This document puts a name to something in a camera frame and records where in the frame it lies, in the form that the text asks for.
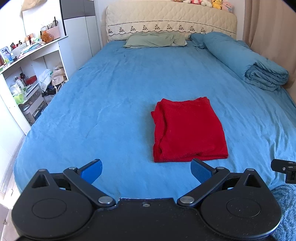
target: yellow plush toy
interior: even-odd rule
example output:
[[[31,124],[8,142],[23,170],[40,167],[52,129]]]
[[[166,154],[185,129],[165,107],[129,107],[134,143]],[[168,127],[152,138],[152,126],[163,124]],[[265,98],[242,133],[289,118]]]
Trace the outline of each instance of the yellow plush toy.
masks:
[[[217,9],[222,8],[222,0],[212,0],[212,6]]]

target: red towel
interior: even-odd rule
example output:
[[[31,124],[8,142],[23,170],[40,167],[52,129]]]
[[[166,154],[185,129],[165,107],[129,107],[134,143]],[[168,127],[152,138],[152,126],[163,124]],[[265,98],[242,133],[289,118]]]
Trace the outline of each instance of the red towel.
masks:
[[[155,123],[154,162],[228,157],[224,131],[207,97],[162,99],[151,112]]]

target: pillow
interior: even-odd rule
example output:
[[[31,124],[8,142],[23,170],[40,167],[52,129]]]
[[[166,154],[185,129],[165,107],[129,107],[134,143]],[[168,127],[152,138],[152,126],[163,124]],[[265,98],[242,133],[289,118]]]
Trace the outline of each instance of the pillow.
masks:
[[[179,32],[140,32],[128,37],[125,48],[185,46],[185,36]]]
[[[198,47],[200,49],[206,49],[207,47],[205,46],[203,42],[205,34],[191,34],[190,39],[193,42],[194,47]]]

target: pink plush toy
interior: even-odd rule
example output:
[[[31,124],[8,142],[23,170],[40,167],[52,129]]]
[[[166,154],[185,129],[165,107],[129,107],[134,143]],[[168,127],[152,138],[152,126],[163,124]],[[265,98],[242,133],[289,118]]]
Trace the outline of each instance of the pink plush toy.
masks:
[[[191,0],[191,3],[193,4],[201,4],[202,0]]]
[[[222,10],[233,13],[234,6],[230,2],[222,3]]]

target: circular disc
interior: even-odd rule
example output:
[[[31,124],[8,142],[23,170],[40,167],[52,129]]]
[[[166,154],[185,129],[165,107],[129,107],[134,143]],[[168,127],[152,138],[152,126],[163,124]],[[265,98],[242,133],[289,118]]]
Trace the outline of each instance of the circular disc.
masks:
[[[252,187],[252,191],[245,193],[237,188],[215,192],[202,202],[202,217],[210,228],[224,237],[264,238],[279,225],[281,209],[273,202],[273,197],[269,198],[269,193],[260,191]]]
[[[13,222],[21,236],[57,239],[79,230],[90,219],[89,200],[73,191],[36,188],[26,202],[12,210]]]

